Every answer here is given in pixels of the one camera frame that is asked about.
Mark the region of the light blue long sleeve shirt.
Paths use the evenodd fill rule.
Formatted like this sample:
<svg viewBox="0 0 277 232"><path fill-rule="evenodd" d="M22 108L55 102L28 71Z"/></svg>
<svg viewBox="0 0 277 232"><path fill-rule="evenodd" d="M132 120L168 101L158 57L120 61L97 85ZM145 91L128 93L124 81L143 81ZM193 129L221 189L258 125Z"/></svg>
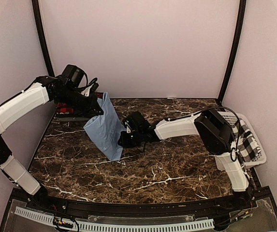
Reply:
<svg viewBox="0 0 277 232"><path fill-rule="evenodd" d="M109 94L103 93L98 99L103 115L92 117L85 125L84 130L95 146L110 160L119 161L123 147L118 145L121 132L126 129L111 102Z"/></svg>

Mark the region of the red black plaid shirt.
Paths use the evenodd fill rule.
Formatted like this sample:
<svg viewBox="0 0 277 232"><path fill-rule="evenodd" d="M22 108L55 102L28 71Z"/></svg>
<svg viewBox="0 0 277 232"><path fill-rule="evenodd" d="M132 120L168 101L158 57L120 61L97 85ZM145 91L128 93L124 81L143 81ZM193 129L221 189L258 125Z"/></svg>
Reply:
<svg viewBox="0 0 277 232"><path fill-rule="evenodd" d="M56 113L59 115L69 115L74 114L74 109L69 107L65 103L58 103L56 106Z"/></svg>

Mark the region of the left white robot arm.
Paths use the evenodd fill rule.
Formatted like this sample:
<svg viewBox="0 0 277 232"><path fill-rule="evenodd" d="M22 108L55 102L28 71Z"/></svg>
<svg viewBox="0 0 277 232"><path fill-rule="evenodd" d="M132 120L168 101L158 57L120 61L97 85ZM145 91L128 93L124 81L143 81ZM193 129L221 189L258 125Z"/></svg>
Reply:
<svg viewBox="0 0 277 232"><path fill-rule="evenodd" d="M102 115L95 93L98 86L96 78L79 87L64 76L39 76L28 88L0 104L0 170L33 196L33 203L42 211L52 206L51 199L44 194L45 187L14 157L2 135L22 117L52 101L65 103L88 117Z"/></svg>

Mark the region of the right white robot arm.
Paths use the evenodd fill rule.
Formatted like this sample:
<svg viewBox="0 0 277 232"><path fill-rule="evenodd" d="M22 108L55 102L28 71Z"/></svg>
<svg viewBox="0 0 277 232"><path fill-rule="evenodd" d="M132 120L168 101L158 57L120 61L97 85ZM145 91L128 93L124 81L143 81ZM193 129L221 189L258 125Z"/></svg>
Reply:
<svg viewBox="0 0 277 232"><path fill-rule="evenodd" d="M237 153L239 138L231 125L215 108L209 108L190 116L163 119L150 124L136 111L123 120L125 131L121 132L118 145L123 148L139 147L142 143L164 141L173 137L199 135L207 151L224 167L232 189L230 205L240 210L249 202L245 192L249 187L242 161Z"/></svg>

